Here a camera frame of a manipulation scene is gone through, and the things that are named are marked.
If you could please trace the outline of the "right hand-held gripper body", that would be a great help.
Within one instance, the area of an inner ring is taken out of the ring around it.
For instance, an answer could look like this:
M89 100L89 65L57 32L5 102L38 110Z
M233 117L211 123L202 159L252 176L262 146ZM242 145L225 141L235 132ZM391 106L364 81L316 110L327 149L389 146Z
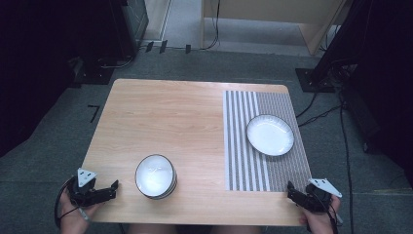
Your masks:
M311 201L308 210L312 213L326 213L331 196L342 197L342 193L327 178L309 178L306 192Z

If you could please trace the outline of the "white plate with dark rim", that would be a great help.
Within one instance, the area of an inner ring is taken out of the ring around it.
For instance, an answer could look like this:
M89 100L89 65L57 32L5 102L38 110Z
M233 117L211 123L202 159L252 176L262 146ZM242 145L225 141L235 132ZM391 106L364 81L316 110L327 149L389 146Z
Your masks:
M294 133L291 127L280 117L258 115L246 126L249 143L260 153L268 156L282 156L294 145Z

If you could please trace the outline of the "light wooden cabinet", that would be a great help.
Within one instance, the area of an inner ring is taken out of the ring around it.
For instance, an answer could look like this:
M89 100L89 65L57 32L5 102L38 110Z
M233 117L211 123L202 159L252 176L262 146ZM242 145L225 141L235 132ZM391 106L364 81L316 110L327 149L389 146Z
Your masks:
M353 0L202 0L201 45L205 18L292 22L315 55L330 27L344 22Z

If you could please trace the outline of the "black equipment cabinet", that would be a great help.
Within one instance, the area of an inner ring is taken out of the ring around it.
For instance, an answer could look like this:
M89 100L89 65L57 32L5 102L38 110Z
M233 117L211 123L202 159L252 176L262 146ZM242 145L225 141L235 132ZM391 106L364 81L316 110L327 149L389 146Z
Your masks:
M117 57L133 58L146 31L149 19L145 0L109 0L114 20Z

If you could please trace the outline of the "dark curtain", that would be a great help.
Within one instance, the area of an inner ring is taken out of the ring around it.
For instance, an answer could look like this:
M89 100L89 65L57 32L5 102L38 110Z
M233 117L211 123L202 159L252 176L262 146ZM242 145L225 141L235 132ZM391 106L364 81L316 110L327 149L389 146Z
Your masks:
M30 138L74 81L96 70L116 0L0 0L0 158Z
M355 70L344 95L363 136L413 186L413 0L353 0L315 72L346 65Z

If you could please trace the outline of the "white bowl with dark rim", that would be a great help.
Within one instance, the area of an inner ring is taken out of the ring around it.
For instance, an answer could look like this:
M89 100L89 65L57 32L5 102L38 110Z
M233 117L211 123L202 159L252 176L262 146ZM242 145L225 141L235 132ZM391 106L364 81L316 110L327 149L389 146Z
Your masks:
M177 173L171 161L159 154L145 157L135 170L135 184L145 197L160 200L176 187Z

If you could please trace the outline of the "grey striped placemat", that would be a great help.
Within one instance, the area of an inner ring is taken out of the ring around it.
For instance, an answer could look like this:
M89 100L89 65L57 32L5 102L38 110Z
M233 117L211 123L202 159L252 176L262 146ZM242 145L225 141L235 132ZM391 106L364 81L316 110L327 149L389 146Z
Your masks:
M247 139L247 124L269 114L293 132L292 148L281 156L256 150ZM292 103L287 93L223 93L225 183L228 190L284 192L289 182L303 190L312 177Z

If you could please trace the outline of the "person's right hand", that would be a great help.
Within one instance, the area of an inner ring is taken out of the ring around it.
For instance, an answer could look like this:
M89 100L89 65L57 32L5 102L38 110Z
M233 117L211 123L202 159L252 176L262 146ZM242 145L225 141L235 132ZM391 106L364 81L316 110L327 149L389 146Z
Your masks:
M308 224L312 234L337 234L337 213L341 201L338 197L331 196L331 204L327 213L311 213L302 209L302 215L299 219L301 224Z

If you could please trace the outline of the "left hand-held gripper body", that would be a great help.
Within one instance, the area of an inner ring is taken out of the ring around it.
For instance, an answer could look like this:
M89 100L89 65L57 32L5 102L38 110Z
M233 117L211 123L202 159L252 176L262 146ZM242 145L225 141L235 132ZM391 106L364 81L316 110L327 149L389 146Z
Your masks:
M94 190L96 173L79 168L67 186L70 202L75 206L88 207Z

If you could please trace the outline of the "black stand base plate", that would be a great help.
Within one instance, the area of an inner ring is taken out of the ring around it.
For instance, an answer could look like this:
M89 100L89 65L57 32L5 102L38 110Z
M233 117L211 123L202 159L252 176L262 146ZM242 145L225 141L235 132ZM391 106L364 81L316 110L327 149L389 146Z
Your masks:
M108 85L114 69L102 65L97 59L78 58L75 66L75 84Z
M320 78L314 69L296 68L300 87L304 93L334 93L335 89L327 77Z

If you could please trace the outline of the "person's left hand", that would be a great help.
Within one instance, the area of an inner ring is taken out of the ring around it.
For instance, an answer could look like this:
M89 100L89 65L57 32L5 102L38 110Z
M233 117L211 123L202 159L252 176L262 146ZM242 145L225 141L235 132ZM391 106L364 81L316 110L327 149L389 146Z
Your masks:
M61 207L60 234L85 234L90 226L90 220L100 208L100 205L76 208L71 204L67 190L60 195L59 203Z

